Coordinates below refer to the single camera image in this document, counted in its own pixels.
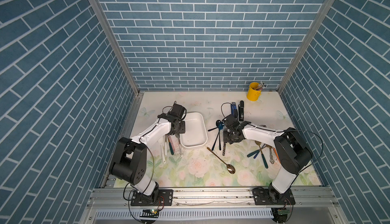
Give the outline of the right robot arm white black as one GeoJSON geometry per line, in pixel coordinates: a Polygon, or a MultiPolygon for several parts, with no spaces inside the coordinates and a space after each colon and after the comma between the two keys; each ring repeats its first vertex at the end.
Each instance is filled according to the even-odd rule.
{"type": "Polygon", "coordinates": [[[256,126],[251,122],[239,122],[233,115],[222,120],[226,129],[224,135],[230,144],[243,140],[254,140],[271,146],[276,150],[281,168],[276,178],[269,185],[269,195],[276,198],[285,194],[301,170],[311,161],[312,150],[297,129],[269,129],[256,126]]]}

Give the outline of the teal handled spoon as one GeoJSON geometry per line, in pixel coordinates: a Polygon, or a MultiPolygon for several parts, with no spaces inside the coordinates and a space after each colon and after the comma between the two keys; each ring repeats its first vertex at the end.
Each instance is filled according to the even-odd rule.
{"type": "Polygon", "coordinates": [[[268,167],[268,164],[267,164],[265,155],[264,155],[264,153],[263,153],[263,149],[264,149],[267,145],[266,145],[266,144],[263,144],[263,143],[261,143],[261,142],[259,142],[259,141],[255,141],[255,143],[256,143],[256,145],[259,146],[259,148],[260,148],[260,153],[261,153],[261,156],[262,156],[262,160],[263,160],[264,166],[265,166],[266,169],[268,169],[269,167],[268,167]]]}

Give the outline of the black purple spoon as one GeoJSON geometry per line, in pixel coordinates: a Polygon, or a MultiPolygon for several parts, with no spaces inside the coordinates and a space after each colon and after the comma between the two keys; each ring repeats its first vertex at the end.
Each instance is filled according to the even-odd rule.
{"type": "Polygon", "coordinates": [[[211,149],[212,151],[215,149],[217,141],[219,142],[219,144],[218,144],[219,150],[221,150],[221,136],[220,136],[220,132],[222,131],[223,127],[221,127],[221,126],[220,127],[215,127],[215,128],[209,129],[208,131],[210,132],[210,131],[215,130],[215,129],[218,129],[218,133],[217,133],[216,139],[214,141],[214,144],[212,146],[212,149],[211,149]]]}

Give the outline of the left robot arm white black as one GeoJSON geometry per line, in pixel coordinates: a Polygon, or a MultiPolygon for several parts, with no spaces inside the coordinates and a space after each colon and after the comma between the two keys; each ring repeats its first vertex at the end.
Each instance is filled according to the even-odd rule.
{"type": "Polygon", "coordinates": [[[185,133],[185,116],[172,113],[162,113],[157,121],[145,131],[132,137],[122,137],[117,142],[109,173],[130,183],[138,192],[145,196],[155,196],[158,186],[147,176],[147,154],[151,147],[165,135],[185,133]]]}

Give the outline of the silver spoon marbled handle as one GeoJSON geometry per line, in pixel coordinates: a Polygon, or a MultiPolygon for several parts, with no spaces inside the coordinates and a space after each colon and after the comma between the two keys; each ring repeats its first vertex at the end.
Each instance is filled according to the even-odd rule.
{"type": "Polygon", "coordinates": [[[226,149],[226,141],[223,140],[223,148],[222,148],[222,156],[225,156],[225,149],[226,149]]]}

